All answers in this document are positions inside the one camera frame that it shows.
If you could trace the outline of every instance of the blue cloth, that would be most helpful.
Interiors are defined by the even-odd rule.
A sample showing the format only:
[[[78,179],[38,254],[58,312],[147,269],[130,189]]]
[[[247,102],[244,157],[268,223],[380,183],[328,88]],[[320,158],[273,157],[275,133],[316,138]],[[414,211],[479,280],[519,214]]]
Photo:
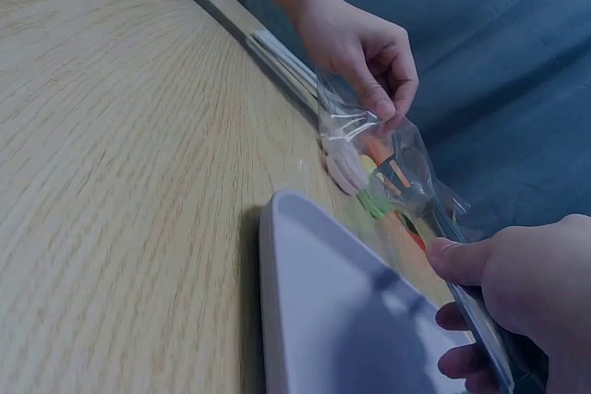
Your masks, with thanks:
[[[404,26],[409,114],[481,234],[591,214],[591,0],[347,0]],[[241,0],[307,61],[285,16]]]

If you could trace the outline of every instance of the plastic bag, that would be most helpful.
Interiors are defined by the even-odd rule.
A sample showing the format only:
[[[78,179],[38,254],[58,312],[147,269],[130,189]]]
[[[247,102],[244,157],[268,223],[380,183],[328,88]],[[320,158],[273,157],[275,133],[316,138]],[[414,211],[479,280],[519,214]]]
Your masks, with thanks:
[[[376,218],[392,211],[403,214],[425,242],[434,236],[465,242],[455,219],[468,205],[436,178],[417,128],[407,119],[389,128],[358,104],[342,78],[322,71],[317,78],[320,140],[337,185],[356,195]],[[486,349],[502,392],[544,392],[545,354],[531,340],[496,324],[479,288],[448,287]]]
[[[411,234],[419,234],[415,222],[424,215],[420,207],[426,199],[440,202],[454,221],[467,213],[469,205],[436,178],[412,122],[403,119],[389,128],[359,105],[342,78],[320,70],[317,78],[320,141],[326,166],[345,193],[357,196],[376,218],[396,211]],[[404,188],[412,185],[420,190],[416,198],[398,189],[400,186],[390,178],[392,173],[402,180]]]

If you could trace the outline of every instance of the white plastic tray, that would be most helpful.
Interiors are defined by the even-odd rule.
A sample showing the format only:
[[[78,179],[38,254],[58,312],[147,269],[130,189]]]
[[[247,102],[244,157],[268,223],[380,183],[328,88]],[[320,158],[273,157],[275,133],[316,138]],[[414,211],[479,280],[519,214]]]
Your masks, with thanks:
[[[273,196],[259,256],[267,394],[464,392],[437,361],[465,334],[305,197]]]

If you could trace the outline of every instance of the wooden table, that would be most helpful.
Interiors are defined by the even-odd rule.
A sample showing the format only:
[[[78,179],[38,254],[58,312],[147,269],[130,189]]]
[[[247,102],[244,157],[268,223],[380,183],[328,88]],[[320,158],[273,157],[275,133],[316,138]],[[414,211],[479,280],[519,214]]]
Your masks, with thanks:
[[[280,188],[449,298],[192,0],[0,0],[0,85],[3,392],[261,392],[257,218]]]

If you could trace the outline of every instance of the hand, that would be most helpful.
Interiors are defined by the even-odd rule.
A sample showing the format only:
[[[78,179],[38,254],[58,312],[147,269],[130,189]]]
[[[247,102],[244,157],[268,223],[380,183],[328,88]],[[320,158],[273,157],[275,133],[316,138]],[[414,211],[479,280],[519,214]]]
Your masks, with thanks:
[[[591,218],[505,229],[471,245],[437,240],[428,260],[445,280],[481,286],[493,318],[525,335],[549,357],[548,394],[591,392]],[[437,314],[449,330],[467,330],[455,304]],[[494,376],[477,345],[450,350],[441,372],[466,378],[471,393],[493,393]]]
[[[312,60],[343,76],[381,120],[402,119],[418,77],[406,31],[343,0],[309,0],[292,15]]]

